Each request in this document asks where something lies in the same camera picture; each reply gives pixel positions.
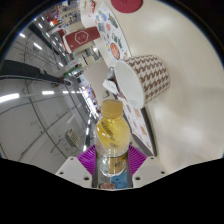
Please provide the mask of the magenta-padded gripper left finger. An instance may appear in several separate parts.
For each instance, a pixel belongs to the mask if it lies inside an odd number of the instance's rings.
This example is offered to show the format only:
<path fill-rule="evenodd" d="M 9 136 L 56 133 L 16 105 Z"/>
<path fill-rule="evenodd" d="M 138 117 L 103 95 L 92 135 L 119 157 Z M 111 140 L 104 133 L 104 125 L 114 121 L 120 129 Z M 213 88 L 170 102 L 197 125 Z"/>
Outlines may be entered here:
<path fill-rule="evenodd" d="M 95 146 L 89 147 L 77 157 L 70 156 L 56 175 L 84 188 L 92 188 L 97 182 Z"/>

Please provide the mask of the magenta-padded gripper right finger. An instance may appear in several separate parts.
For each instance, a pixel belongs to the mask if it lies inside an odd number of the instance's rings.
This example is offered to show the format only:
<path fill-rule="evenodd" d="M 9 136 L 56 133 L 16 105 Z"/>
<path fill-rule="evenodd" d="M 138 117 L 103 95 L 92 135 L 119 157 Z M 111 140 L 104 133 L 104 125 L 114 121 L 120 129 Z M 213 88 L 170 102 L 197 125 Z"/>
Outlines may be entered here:
<path fill-rule="evenodd" d="M 129 146 L 128 168 L 134 188 L 143 187 L 166 176 L 166 169 L 154 156 L 146 156 Z"/>

